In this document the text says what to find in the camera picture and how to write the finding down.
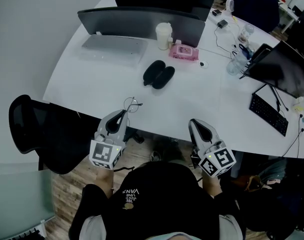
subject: pink tissue pack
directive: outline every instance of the pink tissue pack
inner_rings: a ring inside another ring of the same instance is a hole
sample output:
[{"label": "pink tissue pack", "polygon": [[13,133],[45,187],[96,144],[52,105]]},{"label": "pink tissue pack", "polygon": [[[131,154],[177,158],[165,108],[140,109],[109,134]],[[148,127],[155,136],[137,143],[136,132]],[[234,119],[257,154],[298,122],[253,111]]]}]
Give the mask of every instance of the pink tissue pack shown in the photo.
[{"label": "pink tissue pack", "polygon": [[175,44],[170,49],[169,57],[187,61],[198,61],[198,49],[184,44]]}]

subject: keyboard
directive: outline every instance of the keyboard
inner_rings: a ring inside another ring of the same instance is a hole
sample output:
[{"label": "keyboard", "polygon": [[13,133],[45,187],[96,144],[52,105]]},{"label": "keyboard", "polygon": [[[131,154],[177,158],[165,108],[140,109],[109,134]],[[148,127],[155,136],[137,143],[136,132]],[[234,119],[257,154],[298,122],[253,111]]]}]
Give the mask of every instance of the keyboard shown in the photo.
[{"label": "keyboard", "polygon": [[271,105],[259,97],[256,93],[253,94],[250,104],[250,110],[260,116],[272,127],[279,131],[283,136],[286,136],[288,121],[277,112]]}]

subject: small box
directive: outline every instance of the small box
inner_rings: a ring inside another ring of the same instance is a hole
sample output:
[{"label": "small box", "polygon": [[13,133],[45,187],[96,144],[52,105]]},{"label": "small box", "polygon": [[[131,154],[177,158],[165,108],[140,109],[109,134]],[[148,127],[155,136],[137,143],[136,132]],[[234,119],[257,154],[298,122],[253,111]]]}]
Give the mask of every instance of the small box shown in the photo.
[{"label": "small box", "polygon": [[200,158],[199,166],[212,178],[227,172],[236,163],[233,152],[226,147],[202,154]]},{"label": "small box", "polygon": [[113,170],[122,155],[121,151],[121,146],[92,140],[89,159],[94,166]]}]

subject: water bottle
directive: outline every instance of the water bottle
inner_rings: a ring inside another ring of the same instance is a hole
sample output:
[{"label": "water bottle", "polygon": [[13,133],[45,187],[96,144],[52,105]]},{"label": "water bottle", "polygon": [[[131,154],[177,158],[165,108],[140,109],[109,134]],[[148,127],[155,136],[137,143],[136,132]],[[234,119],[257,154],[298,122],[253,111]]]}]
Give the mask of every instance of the water bottle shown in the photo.
[{"label": "water bottle", "polygon": [[242,71],[245,65],[249,62],[243,51],[240,51],[227,65],[227,72],[235,76]]}]

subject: white cup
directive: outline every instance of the white cup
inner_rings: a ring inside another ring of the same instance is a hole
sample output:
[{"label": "white cup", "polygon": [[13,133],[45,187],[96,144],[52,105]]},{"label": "white cup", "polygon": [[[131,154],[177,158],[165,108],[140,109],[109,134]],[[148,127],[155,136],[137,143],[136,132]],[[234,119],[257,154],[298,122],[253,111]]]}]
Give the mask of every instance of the white cup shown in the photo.
[{"label": "white cup", "polygon": [[172,35],[172,27],[169,23],[159,23],[156,26],[157,46],[161,50],[168,49],[168,38]]}]

